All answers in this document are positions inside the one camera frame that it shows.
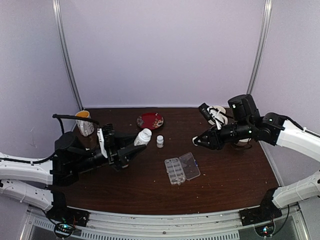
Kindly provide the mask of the white bottle cap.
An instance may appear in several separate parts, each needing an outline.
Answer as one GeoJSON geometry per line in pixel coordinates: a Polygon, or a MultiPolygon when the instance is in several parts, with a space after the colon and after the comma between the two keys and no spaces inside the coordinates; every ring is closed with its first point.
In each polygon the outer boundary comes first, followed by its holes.
{"type": "Polygon", "coordinates": [[[192,142],[193,142],[193,144],[195,145],[195,146],[198,146],[198,144],[197,144],[197,141],[196,140],[192,140],[192,142]]]}

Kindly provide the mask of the white pill bottle front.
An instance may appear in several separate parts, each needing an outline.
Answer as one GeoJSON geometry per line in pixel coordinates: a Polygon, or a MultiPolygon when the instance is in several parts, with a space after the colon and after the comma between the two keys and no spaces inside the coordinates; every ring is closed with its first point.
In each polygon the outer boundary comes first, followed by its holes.
{"type": "Polygon", "coordinates": [[[134,140],[134,146],[147,145],[152,137],[152,131],[148,128],[144,128],[138,133],[134,140]]]}

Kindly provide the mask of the clear plastic pill organizer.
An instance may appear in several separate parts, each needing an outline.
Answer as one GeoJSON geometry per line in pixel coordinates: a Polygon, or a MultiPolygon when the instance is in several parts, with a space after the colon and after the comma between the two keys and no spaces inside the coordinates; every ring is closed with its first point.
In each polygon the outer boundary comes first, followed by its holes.
{"type": "Polygon", "coordinates": [[[166,159],[164,165],[171,185],[181,185],[201,175],[198,163],[191,152],[166,159]]]}

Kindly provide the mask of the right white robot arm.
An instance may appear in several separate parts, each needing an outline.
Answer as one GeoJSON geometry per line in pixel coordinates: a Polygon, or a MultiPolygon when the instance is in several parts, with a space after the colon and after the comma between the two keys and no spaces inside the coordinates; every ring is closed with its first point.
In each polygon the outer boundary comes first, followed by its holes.
{"type": "MultiPolygon", "coordinates": [[[[233,122],[217,125],[192,139],[196,146],[221,150],[227,143],[242,140],[265,142],[272,146],[292,149],[316,161],[320,160],[320,136],[299,125],[286,115],[269,112],[261,116],[251,94],[237,95],[228,100],[233,122]]],[[[259,220],[268,220],[276,208],[303,201],[320,194],[320,173],[287,186],[270,190],[256,210],[259,220]]]]}

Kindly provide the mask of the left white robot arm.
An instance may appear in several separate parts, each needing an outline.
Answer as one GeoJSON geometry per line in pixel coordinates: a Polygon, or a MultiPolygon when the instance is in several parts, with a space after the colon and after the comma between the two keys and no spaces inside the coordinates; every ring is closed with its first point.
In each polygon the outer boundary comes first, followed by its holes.
{"type": "Polygon", "coordinates": [[[54,152],[46,158],[25,158],[0,155],[0,192],[8,197],[52,212],[61,222],[72,218],[65,195],[39,189],[29,182],[47,186],[67,187],[79,180],[79,175],[111,166],[117,171],[146,149],[146,144],[134,145],[135,134],[98,131],[97,145],[86,148],[71,131],[54,142],[54,152]]]}

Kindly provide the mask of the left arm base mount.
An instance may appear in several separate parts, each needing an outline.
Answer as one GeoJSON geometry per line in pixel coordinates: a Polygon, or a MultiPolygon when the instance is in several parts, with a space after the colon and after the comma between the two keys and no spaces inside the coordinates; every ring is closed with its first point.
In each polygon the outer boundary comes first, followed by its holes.
{"type": "Polygon", "coordinates": [[[52,190],[49,192],[53,197],[52,207],[45,211],[45,215],[49,219],[80,227],[87,226],[90,216],[88,211],[68,207],[65,195],[62,192],[52,190]]]}

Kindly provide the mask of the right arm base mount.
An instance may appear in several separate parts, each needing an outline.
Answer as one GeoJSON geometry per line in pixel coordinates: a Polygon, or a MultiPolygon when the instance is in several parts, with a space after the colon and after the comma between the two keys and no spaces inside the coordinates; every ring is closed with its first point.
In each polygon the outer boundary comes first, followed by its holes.
{"type": "Polygon", "coordinates": [[[239,211],[240,220],[243,226],[272,221],[282,216],[280,208],[272,202],[273,194],[277,188],[267,190],[260,205],[252,208],[245,208],[239,211]]]}

